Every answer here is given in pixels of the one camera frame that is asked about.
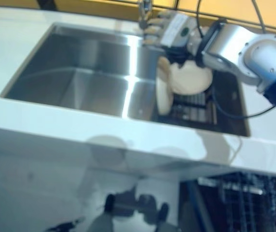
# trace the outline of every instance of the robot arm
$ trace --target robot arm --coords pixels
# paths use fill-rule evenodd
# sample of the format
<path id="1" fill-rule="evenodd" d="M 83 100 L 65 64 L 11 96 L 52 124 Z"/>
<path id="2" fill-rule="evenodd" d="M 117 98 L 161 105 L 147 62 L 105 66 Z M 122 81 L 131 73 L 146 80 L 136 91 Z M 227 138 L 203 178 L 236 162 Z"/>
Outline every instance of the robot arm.
<path id="1" fill-rule="evenodd" d="M 276 35 L 255 34 L 218 20 L 201 38 L 196 20 L 166 11 L 148 21 L 145 45 L 161 47 L 171 63 L 194 59 L 200 67 L 230 72 L 276 106 Z"/>

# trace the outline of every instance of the dish rack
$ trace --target dish rack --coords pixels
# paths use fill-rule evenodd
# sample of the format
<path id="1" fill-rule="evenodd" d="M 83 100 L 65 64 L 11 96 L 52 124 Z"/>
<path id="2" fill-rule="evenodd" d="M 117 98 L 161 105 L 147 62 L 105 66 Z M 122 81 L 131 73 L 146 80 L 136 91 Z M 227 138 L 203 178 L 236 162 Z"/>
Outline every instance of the dish rack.
<path id="1" fill-rule="evenodd" d="M 198 185 L 218 189 L 228 232 L 276 232 L 276 177 L 233 173 L 199 178 Z"/>

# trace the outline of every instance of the cable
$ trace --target cable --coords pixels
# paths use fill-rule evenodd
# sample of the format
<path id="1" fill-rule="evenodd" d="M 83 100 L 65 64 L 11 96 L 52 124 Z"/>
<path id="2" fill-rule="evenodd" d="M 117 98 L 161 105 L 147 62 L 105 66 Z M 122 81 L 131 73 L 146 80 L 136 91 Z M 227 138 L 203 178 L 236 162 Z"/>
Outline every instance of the cable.
<path id="1" fill-rule="evenodd" d="M 252 4 L 253 4 L 254 9 L 256 11 L 256 14 L 257 14 L 257 16 L 259 18 L 259 21 L 260 21 L 260 24 L 261 24 L 261 27 L 262 27 L 262 31 L 263 31 L 264 34 L 266 34 L 266 27 L 265 27 L 262 15 L 260 13 L 259 7 L 258 7 L 258 5 L 257 5 L 257 3 L 256 3 L 255 0 L 252 0 Z"/>
<path id="2" fill-rule="evenodd" d="M 197 28 L 200 34 L 200 37 L 204 37 L 201 28 L 200 28 L 200 22 L 199 22 L 199 9 L 200 9 L 200 4 L 201 4 L 201 0 L 198 0 L 197 2 L 197 7 L 196 7 L 196 23 L 197 23 Z"/>
<path id="3" fill-rule="evenodd" d="M 219 102 L 217 101 L 216 97 L 215 97 L 215 86 L 213 85 L 212 87 L 212 99 L 214 101 L 214 104 L 216 106 L 216 108 L 218 109 L 219 112 L 221 112 L 222 114 L 224 114 L 227 117 L 233 118 L 233 119 L 237 119 L 237 120 L 242 120 L 242 119 L 247 119 L 247 118 L 252 118 L 252 117 L 257 117 L 257 116 L 261 116 L 269 111 L 271 111 L 272 109 L 275 108 L 275 106 L 272 106 L 264 111 L 261 111 L 259 113 L 253 114 L 253 115 L 247 115 L 247 116 L 242 116 L 242 115 L 232 115 L 230 113 L 227 113 L 225 110 L 222 109 L 222 107 L 220 106 Z"/>

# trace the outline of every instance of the faucet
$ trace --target faucet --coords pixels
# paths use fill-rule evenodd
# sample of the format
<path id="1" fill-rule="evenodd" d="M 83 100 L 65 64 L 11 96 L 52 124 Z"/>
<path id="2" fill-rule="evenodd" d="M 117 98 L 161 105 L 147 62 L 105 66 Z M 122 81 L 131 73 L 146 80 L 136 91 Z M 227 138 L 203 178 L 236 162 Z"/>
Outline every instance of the faucet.
<path id="1" fill-rule="evenodd" d="M 152 0 L 138 0 L 139 7 L 139 27 L 146 29 L 148 20 L 152 15 Z"/>

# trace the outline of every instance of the sink basin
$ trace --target sink basin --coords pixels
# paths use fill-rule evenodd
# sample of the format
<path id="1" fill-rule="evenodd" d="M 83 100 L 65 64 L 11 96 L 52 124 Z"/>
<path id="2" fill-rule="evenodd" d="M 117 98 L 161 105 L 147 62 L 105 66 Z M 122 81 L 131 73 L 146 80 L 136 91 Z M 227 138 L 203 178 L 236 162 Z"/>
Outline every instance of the sink basin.
<path id="1" fill-rule="evenodd" d="M 219 114 L 208 91 L 175 96 L 168 116 L 157 113 L 155 76 L 162 50 L 142 38 L 109 30 L 54 24 L 43 36 L 2 96 L 101 114 L 247 136 L 246 121 Z M 242 114 L 237 80 L 214 78 L 218 101 Z"/>
<path id="2" fill-rule="evenodd" d="M 141 38 L 53 25 L 6 98 L 150 120 L 160 51 Z"/>

